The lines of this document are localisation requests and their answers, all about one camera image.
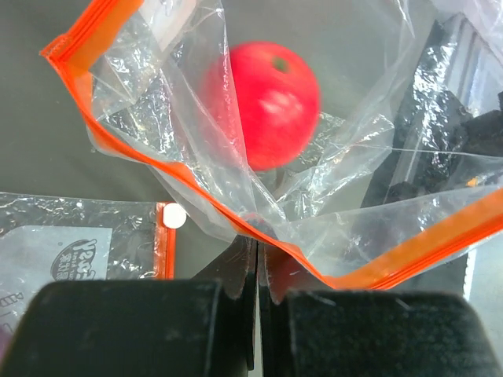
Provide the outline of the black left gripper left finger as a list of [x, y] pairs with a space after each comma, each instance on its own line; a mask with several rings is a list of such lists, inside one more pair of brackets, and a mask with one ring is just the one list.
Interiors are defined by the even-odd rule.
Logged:
[[46, 285], [4, 376], [246, 376], [254, 367], [255, 240], [238, 236], [188, 280]]

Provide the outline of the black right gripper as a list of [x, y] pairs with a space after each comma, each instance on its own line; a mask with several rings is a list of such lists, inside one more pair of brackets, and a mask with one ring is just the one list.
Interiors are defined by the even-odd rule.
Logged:
[[363, 207], [502, 183], [502, 64], [469, 20], [433, 24], [394, 126]]

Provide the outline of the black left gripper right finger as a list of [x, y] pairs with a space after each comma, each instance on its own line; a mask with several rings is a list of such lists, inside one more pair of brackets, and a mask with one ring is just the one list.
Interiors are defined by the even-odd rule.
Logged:
[[261, 243], [265, 376], [499, 376], [475, 310], [429, 291], [334, 290]]

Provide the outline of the clear zip bag orange seal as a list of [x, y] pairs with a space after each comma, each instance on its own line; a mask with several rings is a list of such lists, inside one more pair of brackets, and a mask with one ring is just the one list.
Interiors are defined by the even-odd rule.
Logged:
[[92, 1], [42, 55], [97, 148], [331, 287], [502, 231], [499, 1]]

